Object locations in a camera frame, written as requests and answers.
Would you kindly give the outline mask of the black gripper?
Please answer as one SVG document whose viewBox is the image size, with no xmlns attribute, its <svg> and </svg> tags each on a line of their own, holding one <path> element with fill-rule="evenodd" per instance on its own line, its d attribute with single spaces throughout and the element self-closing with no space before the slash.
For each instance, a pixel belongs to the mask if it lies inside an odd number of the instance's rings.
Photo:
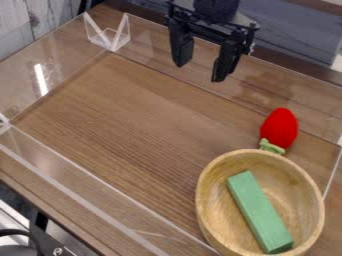
<svg viewBox="0 0 342 256">
<path fill-rule="evenodd" d="M 193 59 L 194 38 L 221 45 L 214 62 L 213 82 L 234 72 L 242 53 L 249 55 L 261 26 L 240 12 L 241 0 L 168 0 L 166 24 L 170 30 L 173 61 L 184 67 Z"/>
</svg>

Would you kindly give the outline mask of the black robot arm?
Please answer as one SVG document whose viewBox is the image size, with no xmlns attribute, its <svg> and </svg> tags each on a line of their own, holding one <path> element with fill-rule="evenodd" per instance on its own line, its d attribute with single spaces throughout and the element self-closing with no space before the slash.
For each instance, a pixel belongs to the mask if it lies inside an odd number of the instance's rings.
<svg viewBox="0 0 342 256">
<path fill-rule="evenodd" d="M 212 81 L 222 82 L 236 71 L 242 55 L 254 48 L 261 26 L 238 11 L 241 0 L 168 0 L 166 24 L 173 61 L 184 67 L 194 56 L 194 38 L 221 46 Z"/>
</svg>

